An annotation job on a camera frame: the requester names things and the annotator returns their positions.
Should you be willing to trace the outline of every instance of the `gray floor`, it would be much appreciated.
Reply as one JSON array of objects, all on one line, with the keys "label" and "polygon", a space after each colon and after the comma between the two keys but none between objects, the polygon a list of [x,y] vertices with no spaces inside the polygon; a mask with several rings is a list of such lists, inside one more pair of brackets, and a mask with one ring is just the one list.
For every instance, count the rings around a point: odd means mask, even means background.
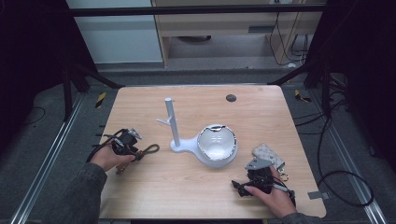
[{"label": "gray floor", "polygon": [[[229,83],[266,83],[286,75],[290,68],[278,66],[271,57],[268,43],[263,36],[213,36],[208,42],[185,42],[175,38],[170,52],[169,65],[162,69],[136,69],[131,72],[105,72],[104,76],[126,85],[179,85],[179,84],[229,84]],[[283,86],[283,92],[294,118],[318,113],[315,103],[297,100],[294,91],[300,90],[303,97],[315,98],[318,90],[306,91],[301,81],[304,76],[298,76]],[[49,209],[48,204],[56,200],[67,186],[67,183],[77,173],[91,151],[91,144],[99,141],[97,133],[103,129],[99,125],[106,124],[111,106],[117,95],[117,90],[111,90],[103,84],[89,79],[92,84],[89,93],[76,93],[74,98],[82,96],[82,105],[73,123],[70,133],[49,177],[36,199],[29,219],[40,219]],[[98,95],[105,91],[106,98],[101,108],[94,108]],[[334,95],[334,102],[343,100],[342,95]],[[64,116],[62,86],[43,91],[35,98],[34,109],[26,122],[37,122],[26,125],[13,139],[12,153],[1,161],[0,169],[0,220],[12,217],[18,208],[30,184],[35,178],[42,161],[60,130]],[[306,119],[296,119],[301,123]],[[323,119],[298,127],[306,156],[316,180],[318,175],[318,134],[323,126]],[[375,202],[380,207],[388,223],[396,223],[396,201],[393,190],[396,189],[396,175],[387,163],[379,158],[371,157],[368,146],[358,125],[347,112],[347,105],[337,107],[332,112],[332,125],[343,140],[348,154],[356,163],[358,170],[375,192]],[[346,169],[342,155],[337,151],[330,131],[324,134],[320,149],[320,163],[324,173],[335,169]],[[328,181],[343,197],[358,203],[355,187],[345,175],[337,175]],[[320,186],[323,192],[329,190]],[[330,193],[332,197],[325,200],[327,216],[326,223],[375,223],[367,216],[367,208],[357,208],[346,203]]]}]

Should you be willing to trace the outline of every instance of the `black device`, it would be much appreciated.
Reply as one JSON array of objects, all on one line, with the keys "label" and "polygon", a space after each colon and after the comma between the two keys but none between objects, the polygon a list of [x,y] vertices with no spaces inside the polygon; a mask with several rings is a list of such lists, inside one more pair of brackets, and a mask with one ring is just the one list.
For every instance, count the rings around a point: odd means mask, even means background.
[{"label": "black device", "polygon": [[145,156],[145,154],[154,153],[160,149],[160,147],[156,144],[151,145],[143,151],[139,150],[137,147],[134,147],[134,144],[137,143],[136,138],[142,139],[142,137],[137,133],[135,129],[121,129],[114,134],[104,134],[104,136],[108,137],[108,139],[103,144],[97,146],[91,152],[90,156],[87,159],[87,162],[91,161],[93,155],[105,145],[111,145],[114,153],[116,153],[117,155],[134,155],[134,161],[140,161]]},{"label": "black device", "polygon": [[295,205],[295,194],[294,190],[290,190],[286,187],[284,183],[280,179],[277,179],[272,175],[270,166],[272,166],[271,161],[262,160],[255,158],[253,159],[246,167],[247,169],[247,178],[249,181],[244,184],[239,184],[236,181],[232,180],[233,187],[238,190],[238,193],[241,197],[244,196],[253,196],[250,192],[245,190],[244,186],[253,186],[260,189],[264,193],[271,193],[272,188],[277,188],[283,190],[289,194],[289,197],[293,204]]}]

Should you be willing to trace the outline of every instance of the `wooden table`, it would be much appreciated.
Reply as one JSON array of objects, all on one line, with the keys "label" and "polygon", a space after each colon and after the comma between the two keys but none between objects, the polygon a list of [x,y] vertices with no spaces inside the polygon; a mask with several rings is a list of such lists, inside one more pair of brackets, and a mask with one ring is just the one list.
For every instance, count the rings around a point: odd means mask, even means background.
[{"label": "wooden table", "polygon": [[[234,94],[235,102],[226,96]],[[175,153],[164,103],[171,97],[181,138],[193,138],[206,125],[230,127],[238,142],[236,158],[222,168],[203,165],[191,153]],[[286,182],[296,192],[297,209],[309,216],[324,217],[321,199],[310,200],[317,191],[291,115],[278,86],[161,86],[120,89],[104,133],[135,128],[143,137],[135,146],[144,149],[157,143],[159,152],[131,163],[123,175],[107,172],[100,218],[271,218],[268,208],[255,197],[240,197],[231,181],[248,181],[245,166],[251,150],[267,144],[285,162]]]}]

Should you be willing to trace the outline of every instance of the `gray sleeve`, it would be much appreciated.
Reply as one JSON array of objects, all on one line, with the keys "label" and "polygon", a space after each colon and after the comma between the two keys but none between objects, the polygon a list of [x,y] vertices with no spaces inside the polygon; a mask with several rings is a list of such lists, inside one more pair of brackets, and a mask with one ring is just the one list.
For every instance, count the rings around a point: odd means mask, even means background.
[{"label": "gray sleeve", "polygon": [[100,166],[86,163],[42,223],[97,223],[106,180],[107,175]]},{"label": "gray sleeve", "polygon": [[284,224],[318,224],[321,223],[319,217],[309,217],[302,213],[293,213],[281,218]]}]

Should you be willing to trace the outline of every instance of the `human hand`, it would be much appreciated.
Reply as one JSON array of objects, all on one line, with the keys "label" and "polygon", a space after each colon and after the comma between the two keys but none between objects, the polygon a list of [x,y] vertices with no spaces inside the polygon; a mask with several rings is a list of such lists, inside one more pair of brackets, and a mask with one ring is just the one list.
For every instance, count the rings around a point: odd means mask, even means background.
[{"label": "human hand", "polygon": [[[271,166],[270,169],[273,176],[280,179],[280,175],[274,166]],[[245,186],[245,190],[262,200],[276,217],[282,218],[292,213],[297,213],[288,193],[283,190],[272,188],[269,194],[252,186]]]},{"label": "human hand", "polygon": [[119,156],[116,153],[114,153],[113,148],[111,148],[111,145],[105,145],[99,151],[97,151],[90,163],[94,163],[102,169],[107,172],[114,166],[120,164],[120,163],[126,163],[134,160],[134,155],[124,155],[124,156]]}]

